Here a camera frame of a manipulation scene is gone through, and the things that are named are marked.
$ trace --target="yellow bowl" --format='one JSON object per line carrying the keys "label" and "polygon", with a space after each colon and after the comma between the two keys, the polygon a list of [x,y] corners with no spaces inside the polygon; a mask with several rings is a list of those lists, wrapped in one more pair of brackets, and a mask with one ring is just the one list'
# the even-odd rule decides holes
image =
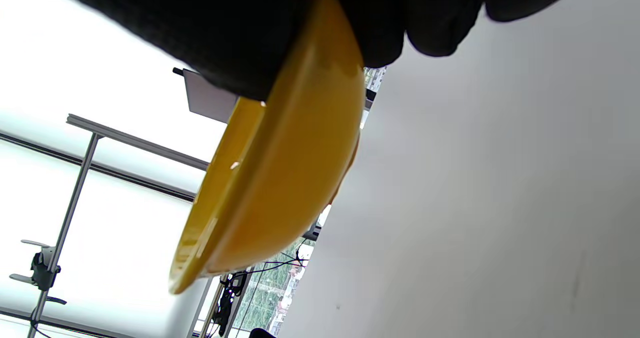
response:
{"label": "yellow bowl", "polygon": [[236,104],[182,232],[169,290],[249,267],[304,233],[350,165],[363,104],[362,57],[345,13],[337,0],[313,0],[267,104]]}

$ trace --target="metal pole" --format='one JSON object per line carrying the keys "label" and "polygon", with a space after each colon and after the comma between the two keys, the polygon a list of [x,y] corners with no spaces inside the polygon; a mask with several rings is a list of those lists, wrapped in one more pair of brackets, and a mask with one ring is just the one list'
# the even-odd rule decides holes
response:
{"label": "metal pole", "polygon": [[[58,265],[58,260],[60,259],[60,252],[62,251],[62,246],[65,244],[65,240],[67,238],[67,233],[69,232],[69,226],[71,224],[71,219],[74,216],[74,212],[76,211],[76,206],[78,205],[78,198],[80,197],[80,192],[82,191],[82,186],[85,183],[85,179],[87,178],[87,173],[89,172],[89,166],[91,166],[91,160],[94,157],[94,152],[96,151],[96,146],[98,145],[98,140],[102,138],[102,136],[92,133],[91,140],[89,141],[89,146],[86,149],[84,154],[84,160],[82,161],[82,165],[80,166],[80,172],[78,173],[78,178],[75,181],[75,186],[73,188],[73,194],[71,195],[71,201],[69,201],[69,206],[66,209],[66,215],[64,216],[64,221],[62,221],[62,227],[60,228],[60,234],[57,236],[57,242],[55,243],[55,249],[53,252],[53,256],[51,256],[51,260],[46,267],[49,272],[54,272]],[[49,291],[42,291],[40,293],[38,304],[31,314],[31,322],[29,325],[29,334],[27,338],[34,338],[36,335],[35,327],[38,326],[38,321],[42,317],[42,312],[44,311],[44,305],[47,302],[47,297],[49,295]]]}
{"label": "metal pole", "polygon": [[196,314],[191,321],[191,326],[189,328],[189,333],[187,333],[187,338],[190,338],[194,335],[194,329],[196,327],[196,323],[198,323],[198,318],[200,317],[200,312],[202,310],[202,306],[204,306],[204,301],[207,299],[207,295],[209,294],[209,289],[211,288],[211,282],[213,281],[213,277],[206,280],[206,286],[204,288],[204,292],[202,293],[202,297],[198,303],[198,308],[196,309]]}

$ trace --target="black cable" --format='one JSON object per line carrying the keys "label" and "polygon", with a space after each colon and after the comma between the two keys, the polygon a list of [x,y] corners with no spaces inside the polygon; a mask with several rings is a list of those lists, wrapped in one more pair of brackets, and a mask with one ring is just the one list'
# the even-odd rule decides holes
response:
{"label": "black cable", "polygon": [[253,272],[244,272],[242,274],[236,275],[236,277],[239,277],[239,276],[242,276],[242,275],[247,275],[247,274],[259,274],[259,273],[262,273],[262,272],[267,272],[267,271],[274,270],[276,268],[282,267],[284,265],[290,265],[291,263],[294,263],[296,261],[297,261],[297,259],[292,259],[292,260],[286,261],[286,262],[272,262],[272,263],[279,263],[279,265],[274,266],[274,267],[269,267],[269,268],[267,268],[265,270],[257,270],[257,271],[253,271]]}
{"label": "black cable", "polygon": [[33,329],[36,330],[36,332],[40,333],[42,336],[45,336],[46,338],[51,338],[51,336],[47,336],[46,334],[42,333],[41,330],[39,330],[35,324],[31,324],[31,326],[33,327]]}
{"label": "black cable", "polygon": [[272,265],[277,265],[278,263],[285,263],[286,265],[290,265],[290,266],[294,266],[294,267],[304,267],[301,265],[297,265],[296,263],[286,263],[286,262],[265,262],[265,263],[269,263]]}
{"label": "black cable", "polygon": [[300,243],[300,245],[297,247],[297,249],[295,250],[295,260],[300,263],[300,265],[302,266],[302,260],[300,259],[300,249],[302,248],[302,245],[305,244],[308,241],[307,238],[305,238],[302,243]]}
{"label": "black cable", "polygon": [[238,334],[240,334],[240,329],[242,329],[242,324],[244,324],[245,322],[245,318],[247,317],[247,313],[249,313],[249,308],[251,308],[251,302],[254,301],[254,295],[256,295],[256,291],[258,290],[258,285],[260,284],[260,280],[263,279],[263,274],[265,274],[265,267],[267,267],[267,263],[265,262],[262,265],[262,271],[253,271],[253,274],[256,272],[260,272],[260,277],[258,277],[258,281],[256,281],[255,283],[255,288],[253,289],[253,293],[251,294],[251,299],[249,299],[249,304],[246,305],[246,311],[244,312],[244,315],[242,316],[242,320],[240,321],[240,325],[238,326],[238,330],[237,332],[235,332],[235,338],[238,338]]}
{"label": "black cable", "polygon": [[285,256],[286,258],[295,259],[295,257],[291,257],[290,255],[286,254],[285,252],[281,252],[280,254],[282,254],[282,256]]}

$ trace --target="gray panel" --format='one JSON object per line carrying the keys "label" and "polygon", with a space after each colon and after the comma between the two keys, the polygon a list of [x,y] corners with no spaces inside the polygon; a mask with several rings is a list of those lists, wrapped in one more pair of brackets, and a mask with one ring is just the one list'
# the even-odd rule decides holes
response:
{"label": "gray panel", "polygon": [[192,70],[183,69],[189,111],[227,123],[236,106],[237,95],[208,83]]}

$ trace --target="gloved hand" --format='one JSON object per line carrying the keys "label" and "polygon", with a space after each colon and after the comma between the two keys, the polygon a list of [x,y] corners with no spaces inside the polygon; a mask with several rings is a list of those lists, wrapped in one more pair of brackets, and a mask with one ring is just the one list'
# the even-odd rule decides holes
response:
{"label": "gloved hand", "polygon": [[[266,100],[309,0],[80,0],[198,70],[214,85]],[[340,0],[367,67],[392,63],[405,32],[424,54],[446,56],[489,17],[512,21],[557,0]]]}

